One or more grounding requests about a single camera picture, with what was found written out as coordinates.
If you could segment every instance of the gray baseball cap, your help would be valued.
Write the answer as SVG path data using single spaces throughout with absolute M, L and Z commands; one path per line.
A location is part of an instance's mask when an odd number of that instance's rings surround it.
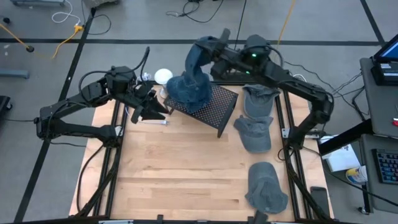
M 235 120 L 234 127 L 239 131 L 239 136 L 244 148 L 251 153 L 267 152 L 271 149 L 269 125 L 273 118 L 263 117 L 256 120 L 244 118 L 242 115 Z
M 286 209 L 289 196 L 280 189 L 274 166 L 258 162 L 249 169 L 249 189 L 245 195 L 250 205 L 260 212 L 278 214 Z
M 280 91 L 260 84 L 243 86 L 243 110 L 249 118 L 269 116 Z

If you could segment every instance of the computer monitor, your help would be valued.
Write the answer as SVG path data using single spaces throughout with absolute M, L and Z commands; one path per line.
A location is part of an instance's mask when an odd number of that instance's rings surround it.
M 398 62 L 398 35 L 383 46 L 375 55 L 377 62 Z

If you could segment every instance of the perforated metal tray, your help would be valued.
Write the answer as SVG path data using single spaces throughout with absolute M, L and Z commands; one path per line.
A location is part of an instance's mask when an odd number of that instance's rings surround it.
M 169 96 L 165 99 L 164 105 L 171 107 L 170 114 L 173 110 L 177 110 L 216 128 L 218 130 L 217 136 L 220 138 L 235 108 L 238 94 L 215 84 L 211 84 L 211 92 L 209 104 L 194 113 L 188 113 L 182 103 L 171 99 Z

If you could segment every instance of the yellow cord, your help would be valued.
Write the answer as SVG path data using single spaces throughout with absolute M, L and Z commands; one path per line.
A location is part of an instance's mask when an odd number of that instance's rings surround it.
M 63 45 L 64 43 L 68 42 L 70 39 L 72 39 L 81 30 L 83 30 L 82 26 L 75 25 L 75 32 L 68 39 L 64 40 L 61 44 L 58 44 L 57 48 L 55 49 L 55 53 L 52 56 L 52 59 L 54 59 L 55 56 L 57 56 L 58 50 L 61 47 L 61 45 Z
M 15 38 L 20 44 L 22 44 L 25 48 L 29 48 L 29 46 L 23 41 L 21 41 L 16 35 L 14 35 L 7 27 L 5 27 L 3 24 L 0 24 L 0 27 L 3 28 L 5 31 L 7 31 L 13 38 Z
M 0 24 L 0 27 L 3 28 L 5 31 L 7 31 L 13 38 L 15 38 L 15 39 L 16 39 L 20 44 L 22 44 L 25 48 L 27 48 L 27 49 L 29 48 L 29 46 L 28 46 L 27 44 L 23 43 L 23 41 L 21 41 L 21 40 L 20 40 L 16 35 L 14 35 L 9 29 L 7 29 L 7 27 L 5 27 L 5 26 L 2 25 L 2 24 Z M 59 50 L 59 48 L 61 47 L 62 44 L 68 42 L 68 41 L 69 41 L 70 39 L 72 39 L 78 32 L 80 32 L 80 31 L 82 31 L 82 30 L 83 30 L 83 27 L 82 27 L 82 26 L 75 25 L 75 32 L 74 32 L 68 39 L 64 40 L 61 44 L 58 44 L 57 48 L 55 49 L 55 53 L 54 53 L 54 55 L 52 56 L 51 59 L 54 59 L 55 56 L 57 56 L 58 50 Z M 38 55 L 39 57 L 47 58 L 47 56 L 42 55 L 42 54 L 40 54 L 40 53 L 37 53 L 37 52 L 34 52 L 34 53 L 35 53 L 36 55 Z
M 282 30 L 280 31 L 280 34 L 279 34 L 278 43 L 277 43 L 277 45 L 276 45 L 276 49 L 277 49 L 277 50 L 278 50 L 278 48 L 279 48 L 280 40 L 282 40 L 282 36 L 283 36 L 283 34 L 284 34 L 284 31 L 285 31 L 287 22 L 289 21 L 290 15 L 291 15 L 292 12 L 293 12 L 293 8 L 294 8 L 295 3 L 296 3 L 296 0 L 292 0 L 292 5 L 290 5 L 289 13 L 288 13 L 287 16 L 286 16 L 286 20 L 285 20 L 284 26 L 282 27 Z

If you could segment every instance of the white ball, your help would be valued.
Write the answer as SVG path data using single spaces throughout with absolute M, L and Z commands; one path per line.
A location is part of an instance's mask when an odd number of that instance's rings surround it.
M 172 77 L 173 77 L 173 73 L 169 69 L 162 68 L 162 69 L 159 69 L 155 73 L 155 82 L 157 82 L 158 84 L 164 85 Z

